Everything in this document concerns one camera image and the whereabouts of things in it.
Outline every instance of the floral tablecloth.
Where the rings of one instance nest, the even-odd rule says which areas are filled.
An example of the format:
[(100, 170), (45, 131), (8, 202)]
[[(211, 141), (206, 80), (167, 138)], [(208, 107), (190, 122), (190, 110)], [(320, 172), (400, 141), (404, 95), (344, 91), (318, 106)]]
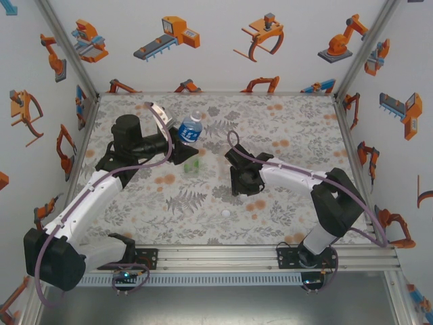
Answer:
[[(352, 172), (330, 97), (257, 95), (104, 95), (85, 152), (76, 194), (112, 140), (111, 126), (122, 114), (136, 114), (144, 135), (156, 132), (144, 102), (168, 108), (179, 126), (192, 110), (202, 112), (203, 132), (194, 146), (198, 169), (164, 164), (138, 171), (105, 213), (89, 228), (84, 242), (118, 232), (138, 244), (276, 244), (300, 242), (317, 223), (310, 198), (287, 188), (266, 187), (247, 200), (231, 195), (227, 132), (235, 129), (254, 155), (274, 154), (293, 165), (317, 171), (333, 167)], [(162, 158), (157, 156), (153, 161)], [(364, 217), (355, 226), (366, 230)], [(347, 233), (343, 244), (366, 243)]]

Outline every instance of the white wall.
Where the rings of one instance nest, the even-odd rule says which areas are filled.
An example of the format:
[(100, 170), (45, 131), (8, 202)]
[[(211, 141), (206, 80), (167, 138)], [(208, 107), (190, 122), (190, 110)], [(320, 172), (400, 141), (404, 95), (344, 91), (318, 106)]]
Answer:
[[(410, 283), (428, 299), (433, 299), (431, 280), (433, 265), (433, 198), (417, 208), (417, 175), (421, 175), (421, 192), (433, 190), (433, 2), (402, 1), (388, 23), (380, 41), (390, 39), (385, 65), (376, 77), (360, 72), (349, 94), (361, 94), (359, 124), (352, 130), (356, 144), (365, 140), (380, 151), (373, 199), (381, 209), (400, 213), (409, 224), (417, 246), (399, 249), (398, 257)], [(417, 92), (423, 102), (418, 118), (418, 133), (409, 141), (404, 138), (404, 125), (379, 108), (379, 94), (406, 102)], [(352, 123), (353, 112), (348, 113)], [(364, 168), (369, 182), (367, 168)], [(387, 229), (390, 240), (403, 233), (397, 226)]]
[[(48, 51), (41, 45), (39, 35), (53, 36), (34, 1), (13, 0), (18, 6), (17, 16), (6, 16), (3, 8), (0, 28), (3, 31), (0, 62), (0, 171), (9, 176), (9, 185), (0, 191), (0, 302), (3, 302), (26, 275), (23, 237), (33, 223), (33, 209), (42, 207), (58, 193), (57, 215), (64, 206), (69, 183), (64, 180), (55, 143), (60, 123), (69, 130), (78, 149), (85, 130), (78, 131), (75, 107), (78, 78), (69, 62), (66, 80), (56, 83), (54, 71), (48, 63)], [(65, 58), (59, 46), (53, 45), (59, 58)], [(23, 123), (11, 123), (9, 91), (27, 90), (41, 105), (43, 118), (34, 123), (44, 135), (26, 148), (33, 138)], [(32, 117), (36, 108), (30, 105)], [(64, 153), (70, 156), (72, 148), (64, 141)]]
[[(76, 20), (84, 19), (106, 39), (109, 55), (99, 62), (83, 62), (98, 91), (107, 91), (110, 80), (142, 91), (174, 91), (192, 79), (203, 91), (241, 91), (258, 77), (279, 75), (277, 91), (300, 91), (314, 82), (335, 78), (340, 82), (362, 41), (356, 32), (348, 45), (354, 55), (330, 64), (317, 56), (329, 40), (343, 33), (354, 14), (370, 28), (384, 1), (364, 0), (259, 0), (149, 1), (51, 0), (64, 29), (70, 33)], [(248, 53), (251, 36), (241, 31), (267, 13), (284, 25), (285, 38), (274, 54), (256, 49), (257, 63), (235, 53)], [(149, 62), (133, 53), (163, 34), (161, 19), (178, 16), (200, 34), (197, 49), (182, 44), (165, 50)], [(257, 86), (264, 91), (268, 85)]]

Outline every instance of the blue bottle label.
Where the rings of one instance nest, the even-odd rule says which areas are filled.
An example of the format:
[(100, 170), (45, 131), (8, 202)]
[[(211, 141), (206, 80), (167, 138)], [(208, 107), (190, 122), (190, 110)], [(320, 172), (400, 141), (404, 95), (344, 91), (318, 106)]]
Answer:
[(189, 130), (184, 124), (179, 127), (179, 137), (181, 138), (181, 141), (191, 143), (196, 142), (200, 134), (201, 131)]

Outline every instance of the gray leaf pattern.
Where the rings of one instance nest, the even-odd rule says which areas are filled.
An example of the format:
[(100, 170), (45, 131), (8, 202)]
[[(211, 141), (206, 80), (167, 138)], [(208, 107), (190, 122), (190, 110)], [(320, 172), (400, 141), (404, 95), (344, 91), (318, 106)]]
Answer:
[[(152, 115), (142, 105), (156, 102), (180, 121), (198, 109), (204, 130), (192, 146), (200, 150), (197, 173), (183, 165), (164, 164), (134, 175), (91, 224), (83, 243), (112, 232), (137, 244), (275, 244), (299, 238), (317, 223), (310, 198), (287, 188), (267, 186), (243, 201), (231, 195), (226, 136), (235, 129), (241, 145), (257, 155), (267, 152), (287, 163), (316, 171), (333, 167), (352, 178), (330, 97), (278, 95), (135, 94), (102, 95), (94, 128), (75, 188), (78, 194), (95, 171), (112, 140), (110, 132), (122, 114), (136, 114), (143, 136), (156, 132)], [(152, 162), (161, 159), (157, 156)], [(355, 227), (366, 230), (364, 218)], [(349, 232), (342, 244), (368, 241)]]

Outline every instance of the bottle cap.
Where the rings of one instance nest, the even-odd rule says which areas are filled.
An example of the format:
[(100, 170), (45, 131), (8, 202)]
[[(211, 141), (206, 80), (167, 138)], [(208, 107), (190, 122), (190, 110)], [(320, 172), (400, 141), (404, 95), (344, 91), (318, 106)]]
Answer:
[(199, 110), (194, 110), (189, 117), (194, 122), (200, 122), (202, 120), (202, 113)]

